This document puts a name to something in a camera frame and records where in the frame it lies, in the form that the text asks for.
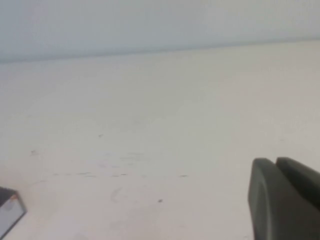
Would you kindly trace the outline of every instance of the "dirt speck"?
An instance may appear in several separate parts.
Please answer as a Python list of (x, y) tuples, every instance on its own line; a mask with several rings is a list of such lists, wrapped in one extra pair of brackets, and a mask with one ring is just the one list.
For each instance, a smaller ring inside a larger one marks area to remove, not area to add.
[(30, 156), (38, 156), (39, 153), (36, 150), (32, 150)]

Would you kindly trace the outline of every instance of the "small box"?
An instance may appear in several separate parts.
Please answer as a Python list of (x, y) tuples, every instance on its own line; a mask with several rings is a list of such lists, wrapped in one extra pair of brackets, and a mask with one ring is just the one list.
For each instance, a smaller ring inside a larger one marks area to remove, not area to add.
[(0, 187), (0, 240), (26, 213), (17, 191)]

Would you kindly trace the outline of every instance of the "dark spot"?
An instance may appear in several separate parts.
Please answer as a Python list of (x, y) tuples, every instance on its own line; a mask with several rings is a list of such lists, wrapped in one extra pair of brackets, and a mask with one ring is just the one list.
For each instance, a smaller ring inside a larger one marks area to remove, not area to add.
[(32, 150), (30, 156), (38, 156), (39, 153), (36, 150)]
[(86, 174), (91, 174), (91, 172), (87, 171), (87, 172), (78, 172), (77, 175), (86, 175)]

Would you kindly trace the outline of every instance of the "black object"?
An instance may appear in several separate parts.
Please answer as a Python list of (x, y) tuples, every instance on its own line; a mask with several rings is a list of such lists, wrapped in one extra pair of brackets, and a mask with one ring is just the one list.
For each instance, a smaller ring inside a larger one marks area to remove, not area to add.
[(320, 173), (287, 157), (252, 163), (248, 202), (255, 240), (320, 240)]
[(0, 187), (0, 240), (26, 212), (25, 205), (17, 191)]

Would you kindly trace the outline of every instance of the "white surface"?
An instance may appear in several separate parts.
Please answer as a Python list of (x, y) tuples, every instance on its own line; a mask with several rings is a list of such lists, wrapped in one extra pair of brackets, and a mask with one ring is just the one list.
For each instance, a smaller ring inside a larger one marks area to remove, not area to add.
[(320, 170), (319, 64), (303, 42), (0, 65), (0, 182), (28, 208), (6, 240), (252, 239), (252, 160)]
[(320, 37), (318, 0), (2, 0), (0, 61)]

